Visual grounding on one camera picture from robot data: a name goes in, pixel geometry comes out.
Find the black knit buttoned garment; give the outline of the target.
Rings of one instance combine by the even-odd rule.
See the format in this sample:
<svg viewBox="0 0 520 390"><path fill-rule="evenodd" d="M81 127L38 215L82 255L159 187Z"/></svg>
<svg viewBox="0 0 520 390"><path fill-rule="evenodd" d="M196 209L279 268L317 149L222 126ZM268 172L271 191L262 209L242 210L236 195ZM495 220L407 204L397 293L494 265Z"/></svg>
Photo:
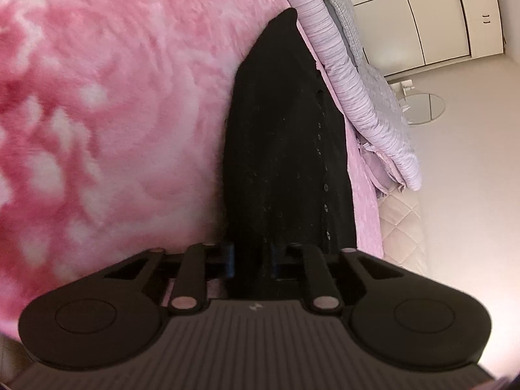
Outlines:
<svg viewBox="0 0 520 390"><path fill-rule="evenodd" d="M291 244L357 244L344 116L289 8L236 72L223 158L234 278L259 287Z"/></svg>

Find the cream quilted headboard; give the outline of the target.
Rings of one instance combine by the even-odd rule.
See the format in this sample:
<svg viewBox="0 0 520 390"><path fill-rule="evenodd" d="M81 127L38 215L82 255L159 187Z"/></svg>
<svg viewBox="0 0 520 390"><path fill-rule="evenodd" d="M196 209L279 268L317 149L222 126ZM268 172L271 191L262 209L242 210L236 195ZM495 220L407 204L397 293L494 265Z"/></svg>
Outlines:
<svg viewBox="0 0 520 390"><path fill-rule="evenodd" d="M378 200L378 208L384 260L426 276L427 250L418 194L394 188Z"/></svg>

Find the pink pillow stack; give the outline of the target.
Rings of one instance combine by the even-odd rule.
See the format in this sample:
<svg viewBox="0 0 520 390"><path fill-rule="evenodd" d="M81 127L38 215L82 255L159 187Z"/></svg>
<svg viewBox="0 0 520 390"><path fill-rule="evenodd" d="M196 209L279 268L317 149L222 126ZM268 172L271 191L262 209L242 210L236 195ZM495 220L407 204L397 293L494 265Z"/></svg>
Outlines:
<svg viewBox="0 0 520 390"><path fill-rule="evenodd" d="M385 198L394 190L406 188L405 181L392 159L378 151L363 136L357 135L359 155L369 180L375 187L376 197Z"/></svg>

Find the lilac patterned pillow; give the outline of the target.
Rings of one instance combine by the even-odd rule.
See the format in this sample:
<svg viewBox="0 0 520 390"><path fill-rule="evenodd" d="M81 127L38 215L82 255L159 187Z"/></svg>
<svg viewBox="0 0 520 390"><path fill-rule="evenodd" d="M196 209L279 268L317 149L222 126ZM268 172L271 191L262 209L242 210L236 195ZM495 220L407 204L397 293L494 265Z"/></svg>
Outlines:
<svg viewBox="0 0 520 390"><path fill-rule="evenodd" d="M407 122L388 82L376 68L366 62L358 67L358 72L374 106L377 124L383 126L388 136L408 140Z"/></svg>

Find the pink floral plush blanket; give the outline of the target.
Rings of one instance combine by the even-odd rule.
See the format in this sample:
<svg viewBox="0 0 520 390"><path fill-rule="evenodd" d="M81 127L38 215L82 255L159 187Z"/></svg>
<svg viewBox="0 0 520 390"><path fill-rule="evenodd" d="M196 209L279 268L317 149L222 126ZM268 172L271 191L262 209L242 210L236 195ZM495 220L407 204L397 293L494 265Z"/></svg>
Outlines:
<svg viewBox="0 0 520 390"><path fill-rule="evenodd" d="M1 0L1 331L220 227L235 72L287 0Z"/></svg>

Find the cream wardrobe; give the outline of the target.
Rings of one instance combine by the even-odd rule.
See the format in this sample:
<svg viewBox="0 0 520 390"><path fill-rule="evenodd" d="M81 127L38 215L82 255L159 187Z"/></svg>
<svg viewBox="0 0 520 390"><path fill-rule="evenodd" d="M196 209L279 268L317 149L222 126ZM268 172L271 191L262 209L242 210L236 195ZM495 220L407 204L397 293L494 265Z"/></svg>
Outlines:
<svg viewBox="0 0 520 390"><path fill-rule="evenodd" d="M503 51L498 0L351 0L367 60L386 77Z"/></svg>

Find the lilac striped folded quilt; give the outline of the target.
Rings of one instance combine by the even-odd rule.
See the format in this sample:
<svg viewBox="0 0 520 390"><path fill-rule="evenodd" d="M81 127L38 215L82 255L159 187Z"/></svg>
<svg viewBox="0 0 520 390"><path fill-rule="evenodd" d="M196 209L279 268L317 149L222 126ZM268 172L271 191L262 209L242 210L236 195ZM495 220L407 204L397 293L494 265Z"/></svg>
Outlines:
<svg viewBox="0 0 520 390"><path fill-rule="evenodd" d="M298 12L298 20L328 75L345 117L358 135L393 160L407 188L419 190L421 168L410 138L403 140L388 136L384 127L377 124L367 88L358 68L348 56L344 41L323 0L287 1Z"/></svg>

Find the grey checked pillow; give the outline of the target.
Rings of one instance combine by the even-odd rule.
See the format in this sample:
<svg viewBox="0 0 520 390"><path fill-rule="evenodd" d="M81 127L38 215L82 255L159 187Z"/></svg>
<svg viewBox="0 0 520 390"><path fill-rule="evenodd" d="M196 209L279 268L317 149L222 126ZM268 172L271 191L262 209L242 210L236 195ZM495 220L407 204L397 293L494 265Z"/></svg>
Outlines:
<svg viewBox="0 0 520 390"><path fill-rule="evenodd" d="M344 41L348 56L354 66L365 66L367 59L360 41L359 30L351 0L323 0L338 32Z"/></svg>

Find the round wall mirror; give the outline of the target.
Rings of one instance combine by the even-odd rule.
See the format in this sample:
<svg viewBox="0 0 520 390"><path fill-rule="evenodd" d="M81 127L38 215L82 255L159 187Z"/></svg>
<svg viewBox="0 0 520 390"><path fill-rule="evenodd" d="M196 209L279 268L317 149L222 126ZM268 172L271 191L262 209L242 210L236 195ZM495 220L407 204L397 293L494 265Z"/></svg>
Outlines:
<svg viewBox="0 0 520 390"><path fill-rule="evenodd" d="M423 125L439 118L446 109L445 101L432 93L415 93L399 100L409 125Z"/></svg>

